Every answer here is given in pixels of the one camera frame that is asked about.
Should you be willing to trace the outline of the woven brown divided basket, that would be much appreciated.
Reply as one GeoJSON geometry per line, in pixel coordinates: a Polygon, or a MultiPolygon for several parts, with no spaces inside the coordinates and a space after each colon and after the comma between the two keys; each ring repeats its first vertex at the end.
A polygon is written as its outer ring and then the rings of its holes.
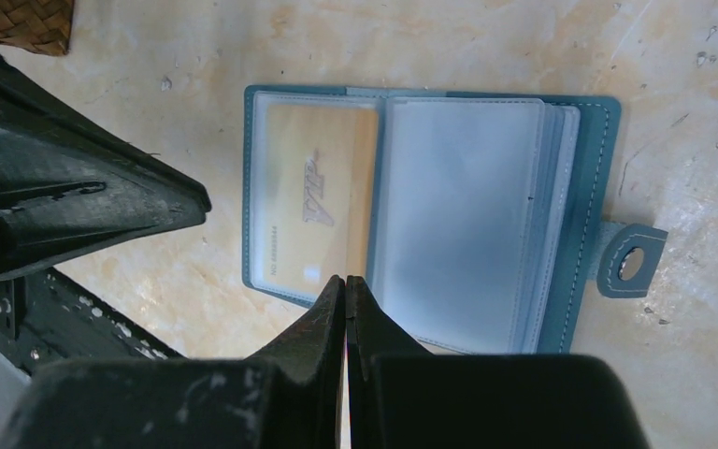
{"type": "Polygon", "coordinates": [[[0,45],[46,56],[69,51],[73,0],[0,0],[0,45]]]}

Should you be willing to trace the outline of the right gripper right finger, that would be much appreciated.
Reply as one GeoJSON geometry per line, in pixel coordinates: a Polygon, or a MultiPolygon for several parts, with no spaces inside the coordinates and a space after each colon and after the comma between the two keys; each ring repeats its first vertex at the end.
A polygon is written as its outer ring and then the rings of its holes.
{"type": "Polygon", "coordinates": [[[346,281],[355,448],[644,448],[619,378],[585,355],[435,355],[346,281]]]}

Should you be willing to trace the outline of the teal leather card holder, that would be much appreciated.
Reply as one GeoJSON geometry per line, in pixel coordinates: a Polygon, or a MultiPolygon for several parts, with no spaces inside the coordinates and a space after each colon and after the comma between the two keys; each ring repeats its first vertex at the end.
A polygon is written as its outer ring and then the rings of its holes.
{"type": "Polygon", "coordinates": [[[333,276],[364,279],[421,345],[563,353],[588,280],[608,297],[646,294],[666,233],[601,218],[616,99],[281,85],[244,93],[242,278],[251,289],[307,308],[321,292],[291,296],[251,280],[254,177],[275,104],[379,112],[366,272],[333,276]]]}

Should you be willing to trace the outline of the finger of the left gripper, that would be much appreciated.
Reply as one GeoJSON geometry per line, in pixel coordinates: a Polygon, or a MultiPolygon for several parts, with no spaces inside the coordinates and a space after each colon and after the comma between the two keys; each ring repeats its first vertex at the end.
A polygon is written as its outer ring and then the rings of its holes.
{"type": "Polygon", "coordinates": [[[204,223],[205,188],[146,155],[0,122],[0,281],[204,223]]]}
{"type": "Polygon", "coordinates": [[[29,79],[19,69],[10,65],[1,54],[0,99],[46,119],[80,138],[105,147],[133,165],[147,169],[150,174],[160,176],[163,184],[191,194],[205,213],[210,212],[210,198],[201,182],[112,135],[29,79]]]}

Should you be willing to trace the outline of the gold VIP credit card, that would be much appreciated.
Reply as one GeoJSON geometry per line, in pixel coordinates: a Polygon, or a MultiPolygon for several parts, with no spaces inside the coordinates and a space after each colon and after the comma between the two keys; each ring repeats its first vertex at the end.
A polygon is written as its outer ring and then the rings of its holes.
{"type": "Polygon", "coordinates": [[[275,104],[265,125],[252,282],[315,297],[333,275],[364,275],[379,112],[275,104]]]}

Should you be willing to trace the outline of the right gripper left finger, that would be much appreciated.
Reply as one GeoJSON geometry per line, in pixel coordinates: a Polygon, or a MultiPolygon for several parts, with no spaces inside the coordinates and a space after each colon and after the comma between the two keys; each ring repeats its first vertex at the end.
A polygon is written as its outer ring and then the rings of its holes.
{"type": "Polygon", "coordinates": [[[346,283],[243,359],[72,359],[41,369],[0,448],[337,448],[346,283]]]}

